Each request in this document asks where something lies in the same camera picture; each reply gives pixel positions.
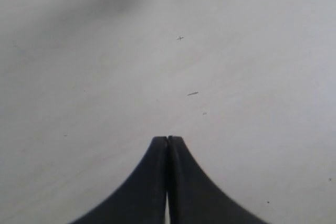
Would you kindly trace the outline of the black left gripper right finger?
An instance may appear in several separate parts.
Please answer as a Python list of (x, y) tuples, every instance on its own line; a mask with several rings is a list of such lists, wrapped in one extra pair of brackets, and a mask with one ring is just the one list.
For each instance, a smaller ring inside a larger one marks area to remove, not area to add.
[(167, 143), (167, 193), (171, 223), (265, 223), (213, 183), (182, 137), (169, 136)]

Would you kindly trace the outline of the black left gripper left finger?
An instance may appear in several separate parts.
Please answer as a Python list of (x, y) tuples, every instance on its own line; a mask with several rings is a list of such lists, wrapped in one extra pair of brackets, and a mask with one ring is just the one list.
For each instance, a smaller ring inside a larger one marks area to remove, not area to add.
[(107, 199), (73, 223), (165, 223), (167, 137), (154, 137), (141, 161)]

